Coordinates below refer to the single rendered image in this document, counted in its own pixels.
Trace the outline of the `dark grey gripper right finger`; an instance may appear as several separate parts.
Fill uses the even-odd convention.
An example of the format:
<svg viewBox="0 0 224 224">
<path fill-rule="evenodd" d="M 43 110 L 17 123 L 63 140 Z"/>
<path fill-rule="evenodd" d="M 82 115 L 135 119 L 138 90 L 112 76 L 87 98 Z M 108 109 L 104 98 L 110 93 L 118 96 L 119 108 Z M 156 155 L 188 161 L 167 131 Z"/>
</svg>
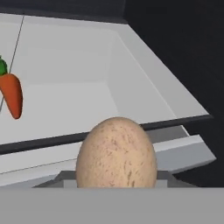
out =
<svg viewBox="0 0 224 224">
<path fill-rule="evenodd" d="M 181 187 L 187 188 L 187 187 L 193 187 L 193 185 L 176 179 L 168 171 L 157 172 L 156 188 L 181 188 Z"/>
</svg>

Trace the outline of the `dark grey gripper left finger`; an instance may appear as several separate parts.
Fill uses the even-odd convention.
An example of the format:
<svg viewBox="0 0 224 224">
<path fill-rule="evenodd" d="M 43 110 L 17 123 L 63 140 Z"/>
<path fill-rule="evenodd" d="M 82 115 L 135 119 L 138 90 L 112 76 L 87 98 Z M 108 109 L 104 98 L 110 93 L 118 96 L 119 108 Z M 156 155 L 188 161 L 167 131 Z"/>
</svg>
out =
<svg viewBox="0 0 224 224">
<path fill-rule="evenodd" d="M 76 171 L 61 171 L 54 179 L 35 185 L 35 188 L 76 188 Z"/>
</svg>

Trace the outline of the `speckled beige egg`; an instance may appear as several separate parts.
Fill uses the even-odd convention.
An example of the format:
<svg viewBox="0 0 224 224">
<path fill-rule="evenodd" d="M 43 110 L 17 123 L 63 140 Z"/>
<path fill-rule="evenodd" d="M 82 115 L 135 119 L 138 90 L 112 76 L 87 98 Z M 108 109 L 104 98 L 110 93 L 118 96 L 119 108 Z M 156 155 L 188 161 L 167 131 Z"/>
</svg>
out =
<svg viewBox="0 0 224 224">
<path fill-rule="evenodd" d="M 150 188 L 157 173 L 151 140 L 139 124 L 124 117 L 96 125 L 83 141 L 76 163 L 79 188 Z"/>
</svg>

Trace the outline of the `white fridge shelf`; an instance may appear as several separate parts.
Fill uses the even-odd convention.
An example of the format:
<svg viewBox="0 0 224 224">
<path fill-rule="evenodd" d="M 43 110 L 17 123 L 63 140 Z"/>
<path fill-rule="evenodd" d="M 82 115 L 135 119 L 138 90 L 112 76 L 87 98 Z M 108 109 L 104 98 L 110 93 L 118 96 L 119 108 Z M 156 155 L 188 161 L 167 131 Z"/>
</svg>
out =
<svg viewBox="0 0 224 224">
<path fill-rule="evenodd" d="M 0 112 L 0 155 L 78 143 L 99 122 L 127 117 L 144 130 L 200 122 L 211 116 L 191 94 L 178 101 L 176 114 L 152 85 L 78 82 L 24 84 L 18 120 Z"/>
</svg>

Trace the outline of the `orange carrot with green top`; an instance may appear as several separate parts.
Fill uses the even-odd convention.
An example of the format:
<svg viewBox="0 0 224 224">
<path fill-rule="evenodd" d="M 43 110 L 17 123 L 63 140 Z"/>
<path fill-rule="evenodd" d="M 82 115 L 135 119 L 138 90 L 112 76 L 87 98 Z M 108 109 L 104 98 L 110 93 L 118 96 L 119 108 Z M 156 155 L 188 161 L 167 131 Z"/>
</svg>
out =
<svg viewBox="0 0 224 224">
<path fill-rule="evenodd" d="M 19 119 L 23 109 L 23 92 L 19 78 L 8 73 L 8 67 L 0 56 L 0 92 L 6 102 L 8 110 L 14 119 Z"/>
</svg>

